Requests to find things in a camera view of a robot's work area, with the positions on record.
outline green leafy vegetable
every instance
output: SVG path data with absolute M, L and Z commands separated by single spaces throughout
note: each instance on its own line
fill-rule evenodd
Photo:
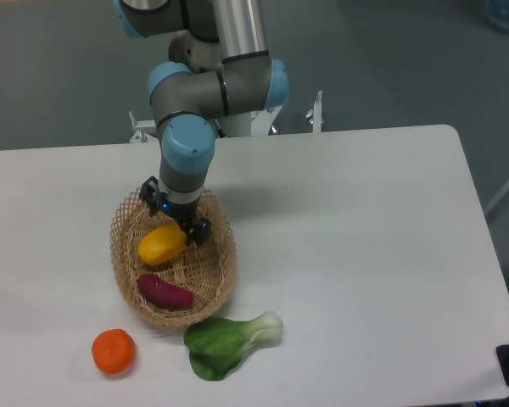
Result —
M 282 320 L 273 311 L 252 321 L 210 317 L 185 332 L 194 372 L 205 380 L 222 380 L 258 348 L 281 341 Z

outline yellow bell pepper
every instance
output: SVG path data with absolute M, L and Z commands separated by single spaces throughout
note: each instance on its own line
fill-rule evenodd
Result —
M 137 254 L 148 265 L 173 259 L 187 248 L 187 236 L 176 222 L 159 227 L 146 235 L 137 246 Z

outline purple sweet potato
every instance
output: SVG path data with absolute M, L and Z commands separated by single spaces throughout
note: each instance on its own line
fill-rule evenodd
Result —
M 146 273 L 137 278 L 139 292 L 160 308 L 190 308 L 194 294 L 185 288 L 165 282 L 156 274 Z

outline wicker basket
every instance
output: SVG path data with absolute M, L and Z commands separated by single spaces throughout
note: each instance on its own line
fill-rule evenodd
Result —
M 139 190 L 125 199 L 111 223 L 111 263 L 120 292 L 132 309 L 155 325 L 183 327 L 200 322 L 228 300 L 236 281 L 238 258 L 228 220 L 215 195 L 205 190 L 198 212 L 211 220 L 208 241 L 200 247 L 192 243 L 162 265 L 146 265 L 137 255 L 137 245 L 149 232 L 174 220 L 161 212 L 150 217 L 138 194 Z M 137 278 L 148 272 L 193 292 L 193 307 L 161 309 L 148 302 L 137 289 Z

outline gray floor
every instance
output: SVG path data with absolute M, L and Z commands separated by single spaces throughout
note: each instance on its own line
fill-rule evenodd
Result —
M 509 176 L 509 37 L 480 1 L 264 0 L 271 55 L 292 97 L 324 91 L 327 130 L 446 123 L 460 133 L 480 202 Z M 149 119 L 148 72 L 171 35 L 131 40 L 108 1 L 0 3 L 0 149 L 126 142 Z M 509 281 L 509 209 L 491 227 Z

